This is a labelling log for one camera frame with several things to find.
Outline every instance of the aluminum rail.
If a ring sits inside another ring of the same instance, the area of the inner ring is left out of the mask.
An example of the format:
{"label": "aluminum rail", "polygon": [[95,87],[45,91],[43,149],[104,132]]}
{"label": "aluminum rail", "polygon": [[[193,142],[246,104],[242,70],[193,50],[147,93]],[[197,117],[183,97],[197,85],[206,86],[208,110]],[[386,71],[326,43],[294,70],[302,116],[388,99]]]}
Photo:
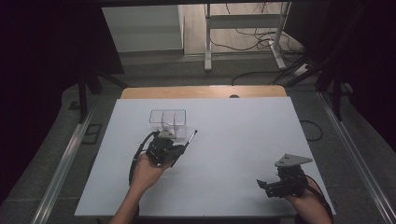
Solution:
{"label": "aluminum rail", "polygon": [[332,112],[332,103],[330,99],[325,93],[322,92],[318,93],[318,97],[323,103],[323,106],[326,109],[326,112],[329,115],[335,130],[346,147],[349,158],[355,165],[355,168],[361,176],[361,180],[373,198],[376,207],[382,215],[382,218],[384,218],[384,221],[387,224],[396,224],[396,215],[387,195],[381,189],[375,177],[371,173],[367,163],[364,161],[361,153],[359,152],[359,149],[356,147],[352,137],[349,135],[344,123],[338,120],[338,118]]}
{"label": "aluminum rail", "polygon": [[96,105],[97,101],[93,103],[92,108],[84,121],[82,123],[79,123],[75,131],[73,132],[72,138],[70,139],[69,144],[64,151],[64,155],[62,156],[58,168],[56,169],[55,174],[53,175],[53,178],[49,183],[47,191],[44,194],[40,205],[35,211],[35,216],[31,222],[32,224],[47,223],[50,212],[52,211],[53,205],[55,205],[56,199],[58,198],[59,192],[61,191],[62,185],[64,184],[64,180],[67,177],[70,166],[73,163],[73,159],[76,156],[78,147],[81,143],[84,133],[87,130],[88,124],[90,123]]}

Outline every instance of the transparent box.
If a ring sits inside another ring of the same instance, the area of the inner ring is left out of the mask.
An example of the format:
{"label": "transparent box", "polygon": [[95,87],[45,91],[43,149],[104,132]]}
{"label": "transparent box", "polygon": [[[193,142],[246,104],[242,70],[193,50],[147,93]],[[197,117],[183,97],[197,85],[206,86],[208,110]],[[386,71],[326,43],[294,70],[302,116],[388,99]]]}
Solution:
{"label": "transparent box", "polygon": [[186,110],[151,110],[149,124],[154,131],[166,130],[176,138],[186,138]]}

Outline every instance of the metal post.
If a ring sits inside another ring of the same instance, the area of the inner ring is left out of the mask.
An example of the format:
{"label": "metal post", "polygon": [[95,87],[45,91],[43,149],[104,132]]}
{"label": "metal post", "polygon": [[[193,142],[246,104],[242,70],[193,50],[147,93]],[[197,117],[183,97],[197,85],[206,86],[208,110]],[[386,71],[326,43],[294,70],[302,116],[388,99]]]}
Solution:
{"label": "metal post", "polygon": [[212,43],[210,41],[210,4],[206,7],[205,71],[212,70]]}
{"label": "metal post", "polygon": [[276,29],[276,35],[274,41],[270,41],[271,51],[274,54],[277,66],[279,69],[286,69],[286,65],[283,62],[282,55],[279,52],[278,44],[280,36],[282,35],[283,27],[285,26],[286,18],[288,17],[288,11],[290,7],[290,2],[284,2],[283,8],[280,14],[279,23]]}

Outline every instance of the white table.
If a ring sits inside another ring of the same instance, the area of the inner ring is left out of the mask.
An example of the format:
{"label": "white table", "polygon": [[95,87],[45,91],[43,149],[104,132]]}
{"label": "white table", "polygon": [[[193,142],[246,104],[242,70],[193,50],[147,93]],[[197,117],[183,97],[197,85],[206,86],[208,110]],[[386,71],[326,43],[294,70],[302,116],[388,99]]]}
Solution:
{"label": "white table", "polygon": [[[279,181],[274,164],[285,153],[314,158],[290,98],[258,97],[118,100],[76,216],[116,213],[129,188],[132,157],[151,132],[153,109],[185,109],[187,136],[195,129],[198,134],[176,165],[146,192],[140,216],[295,215],[286,200],[269,199],[256,179]],[[302,167],[330,202],[315,160]]]}

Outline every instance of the human arm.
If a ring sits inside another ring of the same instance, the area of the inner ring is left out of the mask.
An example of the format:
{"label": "human arm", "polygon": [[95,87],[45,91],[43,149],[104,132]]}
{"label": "human arm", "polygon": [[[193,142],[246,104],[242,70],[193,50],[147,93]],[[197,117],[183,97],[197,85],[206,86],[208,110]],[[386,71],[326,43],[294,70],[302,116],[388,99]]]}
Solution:
{"label": "human arm", "polygon": [[[307,178],[308,185],[315,189],[317,192],[321,192],[317,183]],[[318,196],[306,189],[301,197],[288,195],[285,197],[297,211],[297,214],[309,224],[331,224],[332,220],[326,212],[325,207],[319,201]]]}
{"label": "human arm", "polygon": [[116,215],[111,218],[110,223],[121,224],[131,223],[134,219],[134,213],[143,194],[153,186],[161,177],[163,172],[171,165],[164,164],[156,166],[152,164],[149,157],[144,153],[139,156],[136,167],[134,168],[134,175],[128,192],[122,202]]}

